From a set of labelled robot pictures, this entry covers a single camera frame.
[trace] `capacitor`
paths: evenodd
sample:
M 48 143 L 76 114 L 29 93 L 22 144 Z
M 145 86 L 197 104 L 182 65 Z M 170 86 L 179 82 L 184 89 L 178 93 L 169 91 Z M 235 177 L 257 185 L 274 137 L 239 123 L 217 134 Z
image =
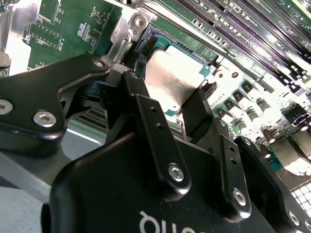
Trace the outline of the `capacitor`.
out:
M 269 132 L 269 130 L 262 131 L 263 136 L 266 138 L 267 142 L 270 144 L 274 143 L 276 139 L 272 136 L 272 134 Z
M 271 151 L 268 150 L 268 148 L 265 145 L 261 145 L 259 147 L 261 154 L 266 158 L 270 158 L 271 157 Z
M 262 110 L 264 114 L 269 113 L 269 111 L 272 110 L 271 106 L 267 102 L 261 103 L 259 105 L 259 108 Z
M 309 129 L 309 124 L 306 122 L 306 121 L 303 121 L 301 122 L 299 125 L 298 125 L 298 128 L 300 129 L 300 131 L 306 131 Z
M 249 128 L 245 122 L 240 122 L 237 124 L 238 129 L 241 131 L 242 134 L 248 134 Z
M 254 124 L 260 124 L 260 116 L 256 112 L 251 112 L 248 116 Z

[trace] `dimm slot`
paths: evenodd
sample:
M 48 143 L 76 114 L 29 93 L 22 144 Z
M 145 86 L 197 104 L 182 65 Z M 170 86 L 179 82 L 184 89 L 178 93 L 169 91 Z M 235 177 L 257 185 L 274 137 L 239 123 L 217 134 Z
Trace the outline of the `dimm slot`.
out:
M 243 0 L 239 1 L 239 5 L 245 9 L 247 9 L 246 11 L 249 12 L 252 15 L 258 16 L 258 14 L 256 14 L 250 7 L 247 6 L 247 4 L 250 4 L 253 8 L 255 8 L 258 13 L 260 13 L 262 16 L 264 16 L 267 20 L 269 20 L 271 22 L 271 25 L 268 26 L 268 24 L 265 22 L 265 20 L 261 19 L 260 17 L 258 18 L 259 22 L 262 25 L 265 25 L 265 27 L 270 27 L 269 30 L 271 30 L 273 32 L 273 30 L 277 30 L 279 33 L 281 33 L 284 37 L 286 37 L 287 39 L 289 39 L 291 41 L 291 44 L 295 44 L 297 48 L 299 48 L 299 51 L 303 54 L 306 54 L 307 56 L 310 56 L 310 52 L 305 49 L 300 43 L 299 41 L 297 41 L 297 39 L 291 35 L 290 33 L 285 33 L 283 30 L 279 30 L 278 28 L 276 28 L 274 25 L 277 25 L 278 22 L 276 22 L 270 15 L 268 15 L 265 11 L 263 11 L 258 5 L 256 5 L 255 2 L 253 1 L 248 1 L 248 3 L 246 3 Z
M 226 2 L 224 2 L 224 0 L 215 0 L 217 1 L 222 7 L 224 7 L 226 10 L 228 10 L 232 15 L 234 15 L 235 17 L 240 17 L 240 14 L 237 13 L 235 10 L 231 9 L 229 5 L 227 5 Z M 302 54 L 302 52 L 300 51 L 299 47 L 297 47 L 295 44 L 292 45 L 292 43 L 286 39 L 281 32 L 278 31 L 278 29 L 273 28 L 272 26 L 268 25 L 265 20 L 261 17 L 261 15 L 258 15 L 256 13 L 254 13 L 250 8 L 246 7 L 247 10 L 244 10 L 246 13 L 248 13 L 249 16 L 251 16 L 252 18 L 256 18 L 256 23 L 259 24 L 260 26 L 262 26 L 263 28 L 266 29 L 267 32 L 271 32 L 274 34 L 274 36 L 276 38 L 278 38 L 283 44 L 284 47 L 288 47 L 290 48 L 292 51 L 294 51 L 294 53 L 299 53 Z
M 180 1 L 177 0 L 172 0 L 175 3 L 180 4 Z M 184 10 L 186 10 L 187 12 L 191 12 L 191 10 L 184 6 L 183 7 Z M 207 22 L 205 19 L 197 16 L 197 18 L 199 18 L 203 23 L 205 23 L 207 26 L 208 24 L 211 24 L 212 22 Z M 276 79 L 278 79 L 284 86 L 288 87 L 292 93 L 300 96 L 302 93 L 305 92 L 304 89 L 302 89 L 299 85 L 297 85 L 293 80 L 291 80 L 289 77 L 287 77 L 285 74 L 283 74 L 281 71 L 275 70 L 275 67 L 272 66 L 270 68 L 272 68 L 272 70 L 268 69 L 267 66 L 265 65 L 265 63 L 263 63 L 260 60 L 255 59 L 251 54 L 248 54 L 247 51 L 243 50 L 241 47 L 239 47 L 238 45 L 236 45 L 232 40 L 230 40 L 229 38 L 227 38 L 225 35 L 223 35 L 222 33 L 220 33 L 218 30 L 216 30 L 215 28 L 211 28 L 210 29 L 217 34 L 218 36 L 225 38 L 233 47 L 235 47 L 237 50 L 239 50 L 242 54 L 244 54 L 245 57 L 248 57 L 250 60 L 252 60 L 257 66 L 259 66 L 260 68 L 262 68 L 264 71 L 266 71 L 267 73 L 271 74 L 272 76 L 274 76 Z
M 257 22 L 257 19 L 260 18 L 260 16 L 254 18 L 252 15 L 248 14 L 246 11 L 243 11 L 245 13 L 245 17 L 249 17 L 250 18 L 250 22 L 254 22 L 254 24 L 256 25 L 256 27 L 260 27 L 260 30 L 262 32 L 259 31 L 259 29 L 257 30 L 255 28 L 254 25 L 252 25 L 250 22 L 248 22 L 241 14 L 239 14 L 238 12 L 234 11 L 231 8 L 228 8 L 228 6 L 222 1 L 222 0 L 211 0 L 212 2 L 216 2 L 216 5 L 219 5 L 221 8 L 224 9 L 228 9 L 226 11 L 226 13 L 228 14 L 228 17 L 226 18 L 228 21 L 230 21 L 230 17 L 233 17 L 235 20 L 237 20 L 238 22 L 240 22 L 241 24 L 244 24 L 246 27 L 248 27 L 250 30 L 252 30 L 254 32 L 254 34 L 257 37 L 260 37 L 262 39 L 262 41 L 266 42 L 266 44 L 270 45 L 271 48 L 274 48 L 274 51 L 278 52 L 282 57 L 284 57 L 285 59 L 287 59 L 288 61 L 291 61 L 291 64 L 296 64 L 295 67 L 299 70 L 299 72 L 301 72 L 302 74 L 305 73 L 304 68 L 300 67 L 299 64 L 296 63 L 295 60 L 293 60 L 292 58 L 290 58 L 289 56 L 287 56 L 287 52 L 294 54 L 297 57 L 300 57 L 301 59 L 305 60 L 305 61 L 309 61 L 307 57 L 305 56 L 301 56 L 301 53 L 299 52 L 299 49 L 294 48 L 289 41 L 286 41 L 286 39 L 284 39 L 282 36 L 278 36 L 277 34 L 274 34 L 274 31 L 268 31 L 267 28 L 269 28 L 268 25 L 265 25 L 266 27 L 264 27 L 264 25 L 261 25 L 259 22 Z M 265 34 L 272 34 L 272 36 L 274 37 L 275 41 L 272 42 L 270 40 L 267 40 L 265 34 L 263 33 L 265 32 Z
M 298 24 L 295 20 L 293 20 L 279 5 L 277 5 L 274 1 L 265 0 L 270 4 L 271 8 L 275 10 L 276 13 L 280 13 L 283 17 L 284 21 L 287 21 L 288 24 L 292 25 L 293 28 L 298 30 L 300 34 L 304 35 L 309 41 L 311 41 L 310 35 Z
M 234 19 L 230 18 L 226 15 L 221 9 L 219 9 L 216 5 L 211 3 L 211 1 L 205 1 L 203 0 L 206 5 L 208 5 L 210 8 L 212 8 L 214 11 L 216 11 L 221 17 L 225 18 L 226 20 L 230 21 L 232 25 L 234 25 L 240 32 L 245 34 L 247 37 L 249 37 L 251 40 L 253 40 L 257 45 L 260 45 L 260 47 L 264 48 L 266 52 L 269 53 L 270 56 L 272 56 L 276 61 L 281 63 L 283 66 L 290 66 L 289 61 L 285 61 L 283 57 L 278 56 L 276 53 L 274 53 L 271 49 L 269 49 L 263 42 L 261 42 L 258 38 L 253 36 L 249 31 L 247 31 L 241 24 L 237 23 Z
M 177 6 L 179 6 L 180 8 L 182 8 L 183 10 L 185 10 L 186 12 L 188 12 L 188 14 L 192 15 L 193 18 L 196 18 L 197 15 L 195 13 L 193 13 L 189 8 L 187 8 L 186 6 L 184 6 L 183 4 L 181 4 L 178 0 L 171 0 L 174 4 L 176 4 Z M 179 25 L 175 24 L 173 21 L 170 21 L 169 18 L 165 17 L 164 15 L 161 16 L 163 19 L 166 19 L 167 21 L 169 21 L 172 25 L 174 25 L 176 28 L 179 28 L 181 31 L 183 31 L 183 28 L 182 27 L 179 27 Z M 232 63 L 234 64 L 238 64 L 236 61 L 234 61 L 234 55 L 231 54 L 229 51 L 227 51 L 227 56 L 225 56 L 228 60 L 230 60 Z M 251 78 L 253 79 L 254 81 L 256 81 L 258 84 L 260 84 L 262 87 L 264 87 L 268 92 L 270 93 L 273 93 L 274 92 L 274 89 L 271 88 L 265 81 L 263 81 L 261 78 L 259 78 L 257 75 L 255 75 L 254 73 L 252 73 L 251 71 L 246 71 L 245 70 L 245 73 Z
M 191 7 L 192 9 L 196 10 L 197 13 L 200 13 L 202 16 L 206 17 L 208 20 L 210 21 L 214 21 L 217 22 L 215 20 L 215 18 L 213 18 L 212 16 L 210 16 L 209 14 L 207 14 L 202 8 L 200 8 L 196 3 L 192 2 L 191 0 L 180 0 L 180 2 L 182 2 L 183 4 L 185 4 L 187 7 Z M 266 65 L 268 65 L 272 70 L 276 71 L 276 67 L 274 64 L 272 64 L 267 58 L 263 57 L 261 54 L 259 54 L 258 52 L 256 52 L 254 50 L 254 48 L 252 48 L 251 46 L 249 46 L 247 43 L 245 43 L 244 41 L 242 41 L 238 36 L 235 36 L 231 31 L 227 30 L 224 26 L 220 26 L 220 28 L 223 29 L 224 32 L 228 33 L 229 36 L 227 36 L 227 38 L 234 38 L 238 43 L 241 44 L 241 46 L 239 46 L 239 50 L 242 49 L 242 47 L 246 47 L 249 51 L 251 51 L 255 56 L 256 59 L 260 60 L 262 63 L 265 63 Z

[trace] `black memory slot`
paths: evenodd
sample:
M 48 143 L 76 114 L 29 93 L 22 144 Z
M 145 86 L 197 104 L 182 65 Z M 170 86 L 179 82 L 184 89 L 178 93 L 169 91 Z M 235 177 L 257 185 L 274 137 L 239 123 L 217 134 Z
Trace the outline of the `black memory slot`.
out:
M 246 2 L 244 0 L 239 0 L 238 5 L 245 9 L 245 11 L 249 14 L 252 14 L 254 17 L 258 18 L 258 21 L 264 25 L 269 31 L 274 32 L 280 39 L 287 40 L 286 45 L 292 45 L 295 47 L 301 54 L 306 56 L 307 58 L 311 58 L 310 52 L 305 49 L 297 40 L 295 37 L 291 36 L 289 33 L 285 32 L 280 27 L 276 27 L 275 25 L 278 24 L 272 17 L 270 17 L 266 12 L 261 10 L 261 8 L 254 2 L 253 0 L 250 0 L 249 2 Z
M 276 12 L 280 13 L 281 16 L 284 18 L 284 20 L 287 21 L 288 24 L 290 24 L 293 28 L 298 30 L 309 41 L 311 41 L 311 36 L 303 29 L 303 27 L 301 27 L 299 23 L 297 23 L 293 18 L 291 18 L 278 4 L 274 2 L 274 0 L 265 0 L 265 1 L 269 3 L 270 6 L 274 8 Z
M 212 16 L 207 14 L 202 8 L 200 8 L 194 2 L 188 1 L 188 0 L 180 0 L 180 2 L 182 2 L 185 6 L 191 8 L 192 10 L 194 10 L 197 15 L 201 15 L 204 18 L 207 18 L 212 23 L 216 22 L 217 25 L 214 25 L 214 28 L 216 28 L 222 34 L 221 37 L 225 36 L 225 38 L 227 38 L 227 40 L 231 40 L 233 42 L 231 44 L 234 47 L 236 47 L 238 50 L 244 50 L 244 48 L 246 48 L 246 50 L 244 50 L 244 51 L 246 51 L 246 53 L 250 57 L 252 57 L 253 60 L 255 60 L 257 62 L 259 67 L 261 67 L 263 70 L 265 70 L 266 72 L 269 72 L 270 74 L 272 74 L 274 76 L 278 75 L 277 69 L 276 69 L 274 64 L 272 64 L 267 58 L 265 58 L 261 54 L 259 54 L 254 48 L 252 48 L 247 43 L 242 41 L 238 36 L 236 36 L 230 30 L 227 30 L 227 28 L 225 26 L 223 26 L 219 22 L 217 22 L 215 20 L 215 18 L 213 18 Z M 216 7 L 215 6 L 214 7 L 210 6 L 210 8 L 212 8 L 213 10 L 216 11 Z M 298 79 L 293 73 L 291 74 L 291 77 L 294 80 Z
M 260 54 L 258 54 L 256 51 L 254 51 L 251 47 L 249 46 L 244 46 L 241 45 L 241 40 L 237 37 L 233 37 L 232 35 L 228 34 L 225 32 L 222 28 L 215 28 L 211 29 L 215 34 L 217 34 L 221 38 L 225 38 L 228 43 L 230 43 L 233 47 L 235 47 L 237 50 L 240 52 L 242 51 L 243 54 L 245 54 L 247 57 L 250 57 L 251 60 L 253 60 L 256 65 L 258 65 L 260 68 L 265 70 L 266 72 L 269 72 L 273 76 L 278 76 L 279 72 L 275 68 L 275 66 L 270 63 L 268 60 L 262 58 Z
M 261 38 L 261 41 L 264 41 L 267 45 L 270 45 L 271 48 L 274 48 L 274 51 L 278 52 L 282 57 L 286 58 L 288 61 L 291 61 L 290 62 L 291 65 L 296 64 L 296 61 L 294 61 L 292 58 L 290 58 L 286 54 L 286 52 L 290 52 L 292 54 L 295 54 L 296 56 L 301 57 L 303 60 L 305 60 L 307 62 L 309 61 L 306 57 L 301 56 L 301 53 L 296 48 L 291 46 L 290 42 L 283 40 L 282 38 L 278 39 L 277 35 L 274 35 L 274 37 L 277 39 L 277 41 L 275 41 L 274 43 L 267 40 L 265 35 L 263 33 L 261 33 L 260 31 L 258 31 L 251 23 L 249 23 L 247 20 L 245 20 L 242 15 L 240 15 L 239 13 L 235 12 L 232 9 L 228 9 L 227 5 L 222 0 L 211 0 L 211 1 L 214 2 L 214 4 L 217 5 L 219 8 L 223 9 L 223 11 L 225 11 L 228 16 L 235 19 L 235 21 L 237 21 L 241 25 L 245 25 L 247 28 L 249 28 L 253 35 L 256 35 L 257 37 Z M 267 33 L 273 34 L 273 31 L 268 31 L 269 28 L 264 27 L 264 25 L 260 25 L 260 27 L 265 29 L 265 31 Z M 305 73 L 304 68 L 302 68 L 299 64 L 296 64 L 295 67 L 299 70 L 300 73 L 302 73 L 302 74 Z
M 187 12 L 192 12 L 193 10 L 193 6 L 189 5 L 189 1 L 185 2 L 186 0 L 172 0 L 175 3 L 177 3 L 178 5 L 182 6 L 183 9 L 185 9 Z M 196 18 L 198 18 L 198 20 L 200 20 L 203 24 L 205 24 L 206 26 L 212 25 L 212 18 L 210 16 L 206 17 L 209 21 L 207 21 L 205 18 L 200 17 L 197 14 Z M 250 60 L 252 60 L 257 66 L 259 66 L 260 68 L 262 68 L 264 71 L 266 71 L 267 73 L 269 73 L 270 75 L 274 76 L 277 80 L 279 80 L 284 86 L 288 87 L 292 93 L 296 94 L 297 96 L 300 96 L 302 93 L 305 92 L 304 89 L 302 89 L 299 85 L 297 85 L 293 80 L 291 80 L 289 77 L 287 77 L 284 73 L 282 73 L 282 71 L 276 70 L 276 68 L 274 66 L 268 67 L 266 65 L 265 62 L 263 62 L 260 58 L 258 58 L 257 56 L 254 56 L 254 54 L 250 53 L 247 50 L 244 50 L 243 48 L 241 48 L 237 41 L 233 41 L 234 39 L 231 38 L 229 39 L 227 36 L 225 36 L 225 32 L 221 32 L 222 29 L 218 28 L 210 28 L 211 31 L 213 31 L 215 34 L 217 34 L 219 37 L 224 38 L 228 43 L 230 43 L 233 47 L 235 47 L 237 50 L 239 50 L 242 54 L 244 54 L 244 56 L 248 57 Z
M 224 13 L 217 4 L 214 4 L 212 0 L 206 1 L 202 0 L 203 3 L 208 5 L 211 9 L 216 11 L 221 17 L 223 17 L 225 20 L 227 20 L 229 23 L 231 23 L 233 26 L 235 26 L 237 29 L 240 30 L 240 32 L 244 33 L 246 36 L 248 36 L 250 39 L 252 39 L 257 45 L 262 47 L 271 57 L 273 57 L 276 61 L 278 61 L 280 64 L 283 66 L 287 67 L 293 74 L 298 73 L 303 75 L 304 69 L 297 68 L 297 71 L 292 68 L 294 67 L 299 67 L 296 63 L 292 62 L 291 59 L 284 54 L 285 56 L 281 56 L 278 53 L 278 50 L 274 50 L 268 43 L 265 42 L 265 40 L 261 39 L 259 36 L 257 36 L 254 33 L 251 33 L 248 31 L 244 26 L 243 23 L 239 22 L 238 19 L 234 20 L 232 17 L 230 17 L 230 13 L 227 14 Z
M 214 33 L 216 33 L 218 36 L 225 36 L 225 32 L 222 32 L 221 29 L 218 31 L 215 30 Z M 229 43 L 231 43 L 232 46 L 239 48 L 237 42 L 229 41 Z M 252 53 L 250 53 L 248 50 L 244 50 L 242 48 L 239 48 L 239 50 L 245 56 L 251 57 L 257 66 L 259 66 L 261 68 L 265 66 L 264 62 L 262 62 L 260 59 L 255 59 L 254 55 Z M 267 71 L 267 72 L 269 74 L 271 74 L 272 76 L 274 76 L 277 80 L 279 80 L 285 87 L 288 87 L 293 94 L 300 96 L 301 94 L 303 94 L 305 92 L 305 90 L 302 89 L 301 86 L 297 85 L 292 79 L 287 77 L 282 71 L 275 70 L 275 69 L 269 69 L 269 71 Z
M 197 15 L 195 13 L 193 13 L 190 9 L 188 9 L 186 6 L 184 6 L 183 4 L 181 4 L 178 0 L 171 0 L 172 2 L 174 2 L 176 5 L 178 5 L 179 7 L 181 7 L 182 9 L 184 9 L 186 12 L 188 12 L 189 14 L 191 14 L 192 16 L 196 17 Z M 148 9 L 150 12 L 154 13 L 155 15 L 157 15 L 158 17 L 162 18 L 163 20 L 169 22 L 171 25 L 173 25 L 174 27 L 176 27 L 177 29 L 179 29 L 181 32 L 184 32 L 186 34 L 189 34 L 190 36 L 192 36 L 194 39 L 196 39 L 197 41 L 199 41 L 200 43 L 204 44 L 207 48 L 215 51 L 217 54 L 219 54 L 220 56 L 223 56 L 224 58 L 228 59 L 229 61 L 231 61 L 234 65 L 236 65 L 243 73 L 245 73 L 247 76 L 249 76 L 251 79 L 253 79 L 254 81 L 256 81 L 258 84 L 260 84 L 266 91 L 268 91 L 269 93 L 273 93 L 274 89 L 268 85 L 264 80 L 262 80 L 261 78 L 259 78 L 257 75 L 255 75 L 253 72 L 249 71 L 248 69 L 246 69 L 245 67 L 243 67 L 243 65 L 241 65 L 240 63 L 238 63 L 237 61 L 234 60 L 234 56 L 232 56 L 229 53 L 225 53 L 222 50 L 218 49 L 217 47 L 215 47 L 212 44 L 209 44 L 208 42 L 206 42 L 205 40 L 203 40 L 202 38 L 198 37 L 197 35 L 189 32 L 188 30 L 186 30 L 185 28 L 183 28 L 182 26 L 180 26 L 179 24 L 177 24 L 176 22 L 172 21 L 170 18 L 168 18 L 167 16 L 155 11 L 154 9 L 150 8 L 150 7 L 146 7 L 146 9 Z

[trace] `silver metal plate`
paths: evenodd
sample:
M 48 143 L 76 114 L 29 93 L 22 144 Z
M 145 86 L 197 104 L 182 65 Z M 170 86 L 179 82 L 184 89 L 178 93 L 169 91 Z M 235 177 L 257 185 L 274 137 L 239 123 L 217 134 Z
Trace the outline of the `silver metal plate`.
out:
M 203 65 L 173 46 L 155 50 L 146 67 L 146 86 L 162 110 L 177 111 L 204 81 Z
M 23 42 L 26 25 L 36 23 L 41 0 L 20 0 L 0 14 L 0 50 L 9 55 L 9 75 L 27 70 L 31 48 Z

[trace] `gray metal surface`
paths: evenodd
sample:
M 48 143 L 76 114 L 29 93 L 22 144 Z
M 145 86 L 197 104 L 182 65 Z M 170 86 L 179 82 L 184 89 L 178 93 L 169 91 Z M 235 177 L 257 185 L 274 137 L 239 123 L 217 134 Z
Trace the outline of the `gray metal surface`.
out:
M 205 80 L 203 65 L 174 46 L 155 50 L 146 66 L 146 87 L 163 112 L 177 111 Z
M 122 15 L 110 37 L 112 47 L 107 55 L 101 57 L 109 66 L 121 63 L 132 46 L 132 35 L 129 32 L 129 22 L 134 14 L 132 9 L 122 9 Z
M 113 0 L 105 1 L 114 5 L 121 4 Z M 156 19 L 155 15 L 145 9 L 134 9 L 123 4 L 122 8 L 122 15 L 110 37 L 113 45 L 108 54 L 101 57 L 110 66 L 123 61 L 133 45 L 132 41 L 138 42 L 149 22 Z
M 31 48 L 22 41 L 26 25 L 36 23 L 41 0 L 20 0 L 0 14 L 0 50 L 9 55 L 9 75 L 27 70 Z
M 69 124 L 63 140 L 63 150 L 44 158 L 32 158 L 0 152 L 0 176 L 42 202 L 49 202 L 50 190 L 56 175 L 71 159 L 76 159 L 104 144 L 92 131 Z
M 104 143 L 104 135 L 98 135 L 88 127 L 79 127 L 71 122 L 64 136 L 62 149 L 67 157 L 74 160 Z M 47 192 L 47 185 L 40 185 Z M 0 206 L 0 233 L 41 232 L 40 213 L 42 201 L 23 190 L 0 187 Z
M 42 202 L 49 202 L 52 182 L 70 162 L 62 150 L 45 158 L 31 158 L 0 152 L 0 176 Z

